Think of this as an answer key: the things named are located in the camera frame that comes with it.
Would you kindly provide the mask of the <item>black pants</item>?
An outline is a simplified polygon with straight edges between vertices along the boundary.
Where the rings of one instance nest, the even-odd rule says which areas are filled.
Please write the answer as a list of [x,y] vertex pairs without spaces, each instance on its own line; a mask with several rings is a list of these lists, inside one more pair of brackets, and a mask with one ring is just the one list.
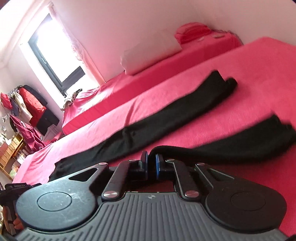
[[252,85],[224,80],[212,72],[193,92],[158,112],[125,124],[106,137],[94,134],[74,138],[62,148],[50,180],[67,176],[100,162],[112,163],[149,150],[156,155],[208,164],[262,161],[281,155],[295,143],[295,129],[269,114]]

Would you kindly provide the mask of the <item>red side mattress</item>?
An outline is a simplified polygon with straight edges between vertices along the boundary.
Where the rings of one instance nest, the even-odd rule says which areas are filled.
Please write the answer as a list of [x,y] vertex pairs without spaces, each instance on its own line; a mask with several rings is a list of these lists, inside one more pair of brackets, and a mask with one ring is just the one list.
[[180,53],[134,76],[120,73],[100,87],[80,92],[64,112],[63,133],[68,135],[161,82],[241,45],[233,33],[213,32],[182,44]]

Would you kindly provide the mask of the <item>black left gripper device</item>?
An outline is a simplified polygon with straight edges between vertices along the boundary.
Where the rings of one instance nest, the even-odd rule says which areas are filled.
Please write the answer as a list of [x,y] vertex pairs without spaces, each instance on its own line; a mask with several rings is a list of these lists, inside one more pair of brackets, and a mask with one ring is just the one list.
[[39,185],[41,185],[41,183],[35,185],[27,183],[11,183],[6,184],[5,189],[1,190],[1,206],[6,207],[7,209],[8,224],[12,236],[17,235],[20,232],[16,230],[13,225],[13,221],[16,219],[16,201],[24,192]]

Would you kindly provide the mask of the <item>hanging clothes rack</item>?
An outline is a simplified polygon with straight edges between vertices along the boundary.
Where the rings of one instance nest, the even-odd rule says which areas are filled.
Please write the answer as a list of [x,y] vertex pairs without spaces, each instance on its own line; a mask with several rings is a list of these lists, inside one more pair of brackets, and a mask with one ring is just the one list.
[[8,111],[14,132],[20,133],[29,153],[56,142],[62,133],[56,130],[60,120],[47,108],[48,102],[29,85],[20,85],[8,94],[1,93],[1,105]]

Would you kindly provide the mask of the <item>wooden drawer unit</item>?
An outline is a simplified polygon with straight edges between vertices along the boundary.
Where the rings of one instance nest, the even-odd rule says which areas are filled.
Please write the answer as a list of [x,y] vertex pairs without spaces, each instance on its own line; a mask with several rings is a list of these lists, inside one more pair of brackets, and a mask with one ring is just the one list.
[[14,135],[11,139],[1,143],[1,172],[11,181],[14,179],[10,175],[13,169],[13,160],[16,154],[25,146],[23,137],[20,134]]

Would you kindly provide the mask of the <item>white pillow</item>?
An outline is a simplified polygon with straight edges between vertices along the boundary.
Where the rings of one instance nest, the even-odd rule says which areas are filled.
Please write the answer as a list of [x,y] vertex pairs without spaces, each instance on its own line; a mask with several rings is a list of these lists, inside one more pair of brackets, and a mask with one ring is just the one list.
[[180,51],[182,47],[176,38],[168,31],[162,30],[125,50],[120,57],[120,63],[126,75],[135,75]]

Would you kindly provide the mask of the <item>red bed blanket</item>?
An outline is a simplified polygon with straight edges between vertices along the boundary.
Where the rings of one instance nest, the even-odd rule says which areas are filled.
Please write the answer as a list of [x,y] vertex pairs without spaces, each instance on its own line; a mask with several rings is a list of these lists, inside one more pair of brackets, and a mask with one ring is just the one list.
[[252,85],[263,98],[269,114],[295,124],[295,46],[265,37],[188,69],[27,156],[14,182],[47,183],[56,162],[64,157],[62,148],[69,147],[74,138],[85,138],[86,147],[94,147],[92,135],[106,137],[125,124],[156,113],[193,92],[213,70],[218,70],[224,78],[233,77],[237,82]]

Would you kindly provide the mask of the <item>red cushion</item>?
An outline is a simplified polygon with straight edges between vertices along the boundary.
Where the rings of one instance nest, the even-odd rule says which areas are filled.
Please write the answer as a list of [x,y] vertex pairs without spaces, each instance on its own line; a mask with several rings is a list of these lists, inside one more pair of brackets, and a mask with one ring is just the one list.
[[199,39],[201,37],[204,37],[212,32],[213,30],[210,29],[207,25],[198,22],[193,22],[179,27],[176,30],[175,38],[177,39],[179,44],[185,44],[193,40]]

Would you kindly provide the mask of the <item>dark framed window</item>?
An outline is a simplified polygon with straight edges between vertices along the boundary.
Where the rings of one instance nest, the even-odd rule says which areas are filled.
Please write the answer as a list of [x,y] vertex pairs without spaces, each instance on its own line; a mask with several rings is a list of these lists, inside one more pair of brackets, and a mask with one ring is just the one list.
[[28,43],[62,96],[85,75],[69,38],[50,15],[46,15]]

